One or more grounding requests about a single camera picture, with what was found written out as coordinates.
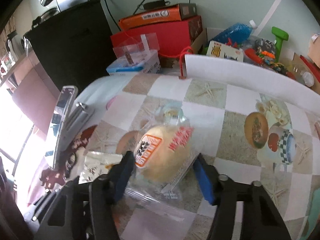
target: blue gripper pad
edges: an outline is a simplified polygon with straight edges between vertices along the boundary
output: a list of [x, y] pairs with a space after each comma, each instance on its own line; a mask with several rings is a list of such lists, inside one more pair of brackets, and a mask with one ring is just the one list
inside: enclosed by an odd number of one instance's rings
[[215, 197], [213, 194], [213, 184], [210, 182], [204, 168], [197, 158], [193, 164], [193, 170], [196, 174], [196, 178], [198, 180], [199, 186], [201, 188], [202, 195], [204, 196], [205, 200], [207, 200], [210, 205], [213, 205]]

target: blue water bottle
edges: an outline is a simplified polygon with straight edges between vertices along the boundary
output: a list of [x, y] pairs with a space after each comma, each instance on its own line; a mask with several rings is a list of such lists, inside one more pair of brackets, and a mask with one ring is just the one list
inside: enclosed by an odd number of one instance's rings
[[247, 26], [242, 23], [236, 23], [223, 32], [219, 33], [211, 41], [217, 41], [225, 44], [228, 42], [228, 38], [230, 38], [232, 43], [236, 42], [238, 44], [241, 44], [249, 38], [252, 30], [257, 28], [257, 25], [253, 20], [250, 21], [250, 25], [251, 26]]

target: tablecloth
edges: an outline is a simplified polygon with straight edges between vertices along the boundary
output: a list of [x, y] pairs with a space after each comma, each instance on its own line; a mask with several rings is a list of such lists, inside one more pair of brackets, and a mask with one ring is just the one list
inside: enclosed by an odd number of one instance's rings
[[[190, 119], [193, 147], [207, 163], [234, 181], [261, 181], [292, 239], [306, 238], [317, 219], [314, 213], [320, 214], [315, 204], [320, 198], [314, 194], [320, 188], [319, 117], [229, 84], [139, 74], [113, 99], [87, 150], [115, 152], [124, 134], [138, 130], [143, 120], [168, 103], [181, 106]], [[182, 200], [170, 205], [143, 206], [123, 198], [115, 207], [121, 238], [206, 239], [216, 207], [204, 200], [192, 169], [179, 190]], [[233, 239], [240, 236], [242, 209], [238, 202]]]

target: starfish print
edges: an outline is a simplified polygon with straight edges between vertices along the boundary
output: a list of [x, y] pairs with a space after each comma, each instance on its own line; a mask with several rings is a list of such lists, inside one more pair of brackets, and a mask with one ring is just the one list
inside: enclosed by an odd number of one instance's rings
[[212, 100], [214, 100], [215, 91], [223, 90], [223, 88], [211, 88], [208, 82], [204, 84], [204, 87], [199, 84], [196, 84], [196, 86], [200, 90], [200, 92], [195, 95], [196, 97], [200, 97], [207, 94]]
[[107, 149], [110, 146], [116, 146], [118, 142], [112, 141], [109, 139], [109, 135], [106, 130], [104, 130], [103, 133], [95, 132], [96, 138], [97, 138], [97, 144], [98, 148], [100, 148], [100, 151], [103, 153], [107, 153]]
[[297, 147], [300, 149], [300, 157], [299, 157], [299, 161], [298, 164], [300, 164], [304, 158], [307, 157], [307, 153], [310, 151], [310, 148], [306, 146], [306, 143], [304, 141], [302, 141], [302, 145], [300, 146], [298, 143], [296, 143]]
[[276, 180], [275, 179], [273, 179], [272, 189], [271, 190], [268, 189], [267, 187], [264, 187], [264, 188], [267, 191], [267, 193], [269, 194], [269, 196], [271, 197], [271, 200], [275, 204], [276, 208], [279, 209], [278, 197], [282, 193], [286, 192], [287, 188], [276, 190]]

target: plastic bottle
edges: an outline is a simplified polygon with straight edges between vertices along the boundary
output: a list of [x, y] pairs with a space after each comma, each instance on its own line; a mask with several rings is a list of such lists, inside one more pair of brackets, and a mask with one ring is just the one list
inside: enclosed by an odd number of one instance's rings
[[249, 38], [252, 30], [257, 28], [257, 25], [253, 20], [250, 21], [250, 25], [251, 26], [247, 26], [242, 23], [236, 23], [219, 33], [211, 41], [217, 41], [225, 44], [228, 42], [228, 38], [230, 38], [233, 43], [236, 42], [241, 44]]
[[305, 71], [303, 66], [299, 64], [294, 64], [292, 66], [291, 72], [294, 74], [296, 80], [302, 85], [305, 85], [307, 87], [312, 87], [314, 85], [315, 80], [312, 74]]

